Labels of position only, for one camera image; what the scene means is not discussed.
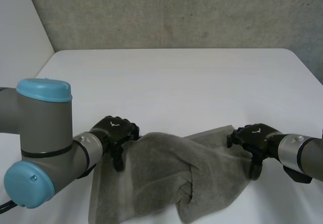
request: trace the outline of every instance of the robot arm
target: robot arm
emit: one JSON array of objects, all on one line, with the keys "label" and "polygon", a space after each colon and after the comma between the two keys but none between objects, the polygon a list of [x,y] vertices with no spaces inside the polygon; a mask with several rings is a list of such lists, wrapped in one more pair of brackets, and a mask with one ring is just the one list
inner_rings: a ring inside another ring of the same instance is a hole
[{"label": "robot arm", "polygon": [[323,140],[299,134],[282,134],[265,124],[248,125],[227,136],[227,147],[241,145],[252,153],[249,177],[257,180],[262,161],[273,157],[296,182],[323,181]]},{"label": "robot arm", "polygon": [[22,160],[8,169],[4,183],[13,202],[27,208],[40,206],[88,175],[107,152],[122,171],[122,144],[139,138],[135,124],[113,117],[73,137],[71,87],[49,79],[0,88],[0,133],[20,135]]}]

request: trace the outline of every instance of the logo on robotic hand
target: logo on robotic hand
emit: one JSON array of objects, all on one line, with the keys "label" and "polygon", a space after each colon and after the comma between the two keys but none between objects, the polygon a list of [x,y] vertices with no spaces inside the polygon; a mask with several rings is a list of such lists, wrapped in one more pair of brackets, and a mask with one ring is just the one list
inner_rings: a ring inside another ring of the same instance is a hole
[{"label": "logo on robotic hand", "polygon": [[113,124],[112,122],[110,122],[110,124],[111,124],[112,127],[120,126],[120,124]]},{"label": "logo on robotic hand", "polygon": [[251,132],[251,133],[261,133],[261,129],[259,128],[259,130],[258,130],[258,131]]}]

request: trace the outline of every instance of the towel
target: towel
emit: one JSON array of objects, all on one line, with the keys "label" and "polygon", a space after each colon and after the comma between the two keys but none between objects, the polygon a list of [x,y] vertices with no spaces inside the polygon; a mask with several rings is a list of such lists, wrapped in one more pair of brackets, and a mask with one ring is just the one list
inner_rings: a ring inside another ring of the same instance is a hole
[{"label": "towel", "polygon": [[251,155],[226,148],[232,126],[185,138],[149,133],[125,148],[125,170],[109,155],[95,169],[89,223],[115,224],[176,204],[189,224],[229,206],[249,183]]}]

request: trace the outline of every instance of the white wall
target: white wall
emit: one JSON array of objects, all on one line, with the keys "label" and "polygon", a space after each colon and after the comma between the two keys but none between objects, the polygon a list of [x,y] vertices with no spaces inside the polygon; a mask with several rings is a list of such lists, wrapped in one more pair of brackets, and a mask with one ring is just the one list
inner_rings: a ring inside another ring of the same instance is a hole
[{"label": "white wall", "polygon": [[0,87],[35,77],[54,51],[31,0],[0,0]]}]

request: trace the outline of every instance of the black band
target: black band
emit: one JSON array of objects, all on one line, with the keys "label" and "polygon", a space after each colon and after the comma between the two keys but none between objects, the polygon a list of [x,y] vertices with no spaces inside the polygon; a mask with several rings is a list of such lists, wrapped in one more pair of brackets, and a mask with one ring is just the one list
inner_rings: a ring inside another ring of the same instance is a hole
[{"label": "black band", "polygon": [[86,148],[79,141],[73,140],[73,142],[76,143],[77,145],[79,145],[79,147],[85,153],[85,157],[86,157],[86,168],[85,168],[85,170],[87,170],[89,168],[89,165],[90,165],[90,156],[89,156],[89,153],[87,152]]},{"label": "black band", "polygon": [[303,169],[303,167],[302,167],[302,161],[301,161],[301,156],[302,156],[302,151],[303,151],[303,149],[304,149],[304,147],[306,146],[306,144],[307,143],[309,143],[310,141],[312,141],[313,139],[315,139],[315,138],[308,138],[301,146],[300,146],[300,148],[298,149],[298,153],[297,153],[297,165],[298,165],[298,167],[299,167],[299,169],[304,173],[304,174],[306,174],[305,172],[304,172],[304,169]]},{"label": "black band", "polygon": [[5,89],[8,89],[8,88],[2,88],[2,87],[0,87],[0,92],[3,91],[3,90],[5,90]]},{"label": "black band", "polygon": [[53,151],[53,152],[38,152],[38,153],[33,153],[33,152],[25,152],[24,150],[21,149],[21,155],[24,157],[29,157],[29,158],[46,158],[46,157],[55,157],[62,155],[64,153],[67,153],[73,148],[73,145],[71,144],[70,146],[63,148],[61,150]]}]

